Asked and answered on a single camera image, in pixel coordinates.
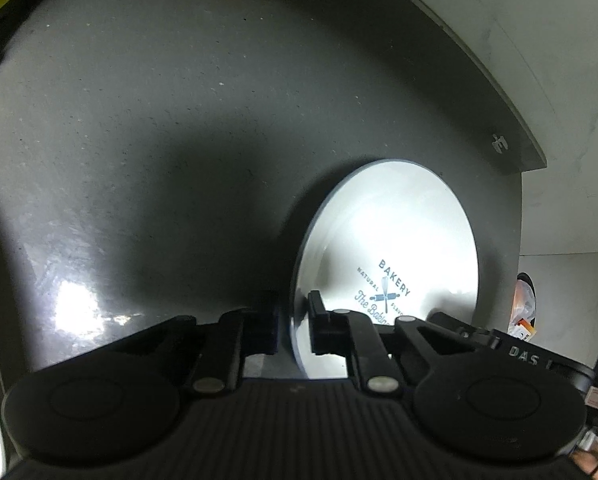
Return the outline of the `person's left hand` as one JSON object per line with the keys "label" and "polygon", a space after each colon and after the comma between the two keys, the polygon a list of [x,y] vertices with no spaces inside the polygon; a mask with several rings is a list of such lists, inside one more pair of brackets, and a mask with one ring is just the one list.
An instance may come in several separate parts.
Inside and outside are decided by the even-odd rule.
{"label": "person's left hand", "polygon": [[594,480],[598,480],[598,443],[593,444],[588,451],[577,448],[570,455],[570,458],[584,474],[587,474]]}

